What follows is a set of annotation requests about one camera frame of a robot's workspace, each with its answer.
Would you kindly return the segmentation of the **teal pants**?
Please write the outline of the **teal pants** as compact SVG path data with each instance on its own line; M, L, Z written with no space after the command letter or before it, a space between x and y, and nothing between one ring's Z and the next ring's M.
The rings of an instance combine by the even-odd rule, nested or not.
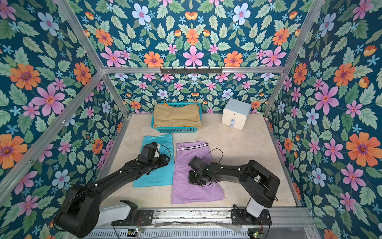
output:
M145 150L146 145L156 147L149 156L148 161L148 163L152 165L152 168L135 180L133 187L173 185L175 165L173 136L171 134L145 136L142 142L142 150Z

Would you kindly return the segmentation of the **khaki pants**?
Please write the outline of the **khaki pants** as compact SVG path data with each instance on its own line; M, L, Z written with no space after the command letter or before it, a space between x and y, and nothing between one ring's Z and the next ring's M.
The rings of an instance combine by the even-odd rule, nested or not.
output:
M194 127L202 126L200 106L197 103L185 104L181 107L168 104L157 104L154 107L153 127Z

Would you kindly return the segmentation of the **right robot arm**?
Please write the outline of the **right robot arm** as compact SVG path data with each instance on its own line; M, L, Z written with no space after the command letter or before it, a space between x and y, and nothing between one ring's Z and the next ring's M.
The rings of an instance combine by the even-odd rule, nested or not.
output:
M194 157L188 166L189 183L199 186L209 186L221 181L240 184L250 195L245 209L253 218L259 218L263 212L271 208L280 186L280 179L262 166L251 160L239 166L222 165L216 162L207 164L198 157Z

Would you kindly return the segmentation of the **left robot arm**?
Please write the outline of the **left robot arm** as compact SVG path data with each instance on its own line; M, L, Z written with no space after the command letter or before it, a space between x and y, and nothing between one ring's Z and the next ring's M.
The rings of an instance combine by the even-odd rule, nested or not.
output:
M146 164L135 159L95 183L73 186L54 218L54 226L79 238L87 236L96 227L100 217L100 204L108 196L143 175L167 166L169 162L170 157L165 154L149 159Z

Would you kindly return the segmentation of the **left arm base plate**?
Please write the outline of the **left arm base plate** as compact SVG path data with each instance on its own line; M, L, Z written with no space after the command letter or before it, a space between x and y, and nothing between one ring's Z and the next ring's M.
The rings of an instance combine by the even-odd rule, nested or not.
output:
M117 226L150 226L153 221L153 210L134 210L124 220L114 221L111 224Z

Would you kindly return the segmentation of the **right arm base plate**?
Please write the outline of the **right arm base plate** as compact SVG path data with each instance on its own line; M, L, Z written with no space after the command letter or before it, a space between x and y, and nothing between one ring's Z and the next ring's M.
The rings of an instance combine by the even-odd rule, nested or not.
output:
M231 221L234 225L241 226L270 226L272 225L272 220L270 212L264 209L259 217L254 217L248 213L245 209L240 209L234 205L231 209Z

